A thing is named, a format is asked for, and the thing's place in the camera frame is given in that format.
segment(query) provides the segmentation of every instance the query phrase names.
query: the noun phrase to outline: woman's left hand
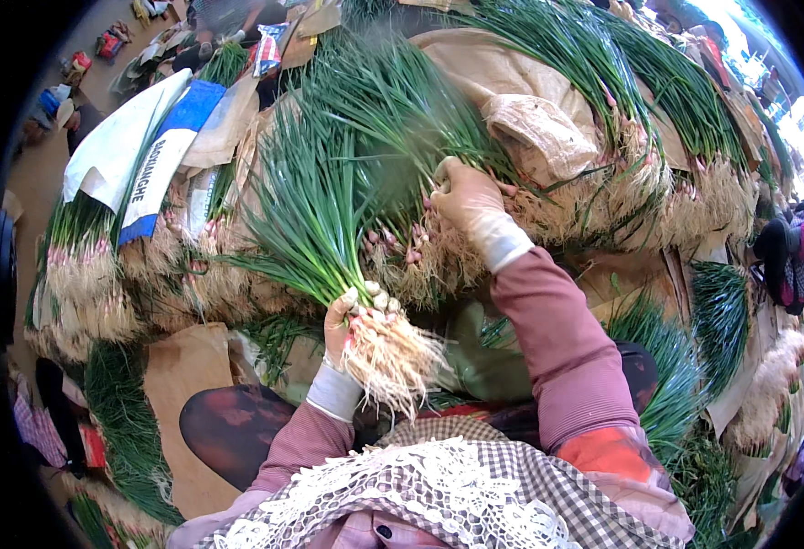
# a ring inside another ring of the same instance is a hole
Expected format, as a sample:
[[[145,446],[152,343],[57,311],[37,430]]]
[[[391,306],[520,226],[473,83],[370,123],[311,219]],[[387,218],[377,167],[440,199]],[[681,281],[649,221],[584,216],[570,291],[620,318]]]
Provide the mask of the woman's left hand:
[[[326,337],[326,356],[335,370],[341,370],[342,352],[344,342],[347,340],[350,327],[346,324],[347,314],[353,307],[356,307],[356,300],[359,292],[356,288],[350,288],[342,297],[333,301],[326,313],[326,320],[323,322],[323,333]]]

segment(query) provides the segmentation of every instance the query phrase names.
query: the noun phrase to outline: plaid shirt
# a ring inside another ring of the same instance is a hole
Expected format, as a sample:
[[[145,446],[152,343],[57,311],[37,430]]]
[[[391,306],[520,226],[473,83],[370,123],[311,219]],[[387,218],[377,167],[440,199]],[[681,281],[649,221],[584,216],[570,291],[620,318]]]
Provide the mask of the plaid shirt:
[[[59,469],[66,466],[67,446],[60,440],[48,410],[32,405],[27,378],[20,373],[17,376],[17,398],[13,411],[21,440],[39,450],[52,467]]]

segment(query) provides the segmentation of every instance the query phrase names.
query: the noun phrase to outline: woman's right hand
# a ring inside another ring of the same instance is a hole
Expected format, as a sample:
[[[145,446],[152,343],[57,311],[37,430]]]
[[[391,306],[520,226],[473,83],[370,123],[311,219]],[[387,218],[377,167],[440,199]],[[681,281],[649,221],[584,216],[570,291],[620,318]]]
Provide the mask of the woman's right hand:
[[[466,235],[492,273],[533,247],[503,206],[500,189],[514,195],[514,186],[500,183],[453,156],[441,161],[433,179],[440,183],[440,189],[430,196],[435,211]]]

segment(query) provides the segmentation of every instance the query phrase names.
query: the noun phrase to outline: white lace trim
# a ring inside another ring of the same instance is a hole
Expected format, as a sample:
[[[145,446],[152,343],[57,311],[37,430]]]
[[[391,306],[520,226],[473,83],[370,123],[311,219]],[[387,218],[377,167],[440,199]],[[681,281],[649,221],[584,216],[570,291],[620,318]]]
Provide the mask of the white lace trim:
[[[494,478],[478,449],[461,436],[413,446],[368,449],[327,459],[292,476],[286,498],[265,501],[252,519],[239,518],[219,549],[299,546],[332,511],[366,499],[386,499],[440,525],[472,549],[581,549],[566,523],[541,501],[520,504],[520,481]]]

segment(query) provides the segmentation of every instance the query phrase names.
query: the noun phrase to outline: hand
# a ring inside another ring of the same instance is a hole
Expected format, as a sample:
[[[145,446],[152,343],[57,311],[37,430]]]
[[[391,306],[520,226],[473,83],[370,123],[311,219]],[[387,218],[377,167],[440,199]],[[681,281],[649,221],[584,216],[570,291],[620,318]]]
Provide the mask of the hand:
[[[344,320],[347,313],[356,306],[358,298],[359,292],[356,291],[356,288],[350,288],[342,297],[332,302],[323,322],[323,334],[326,337],[326,357],[335,370],[340,370],[344,342],[347,340],[349,330],[349,326],[344,324]]]
[[[462,231],[492,273],[533,247],[503,207],[499,190],[514,195],[515,187],[489,178],[452,156],[441,161],[433,179],[441,185],[430,196],[435,211]]]
[[[463,233],[468,234],[485,213],[506,212],[499,183],[455,156],[441,161],[433,180],[440,184],[440,189],[429,197],[433,207]]]

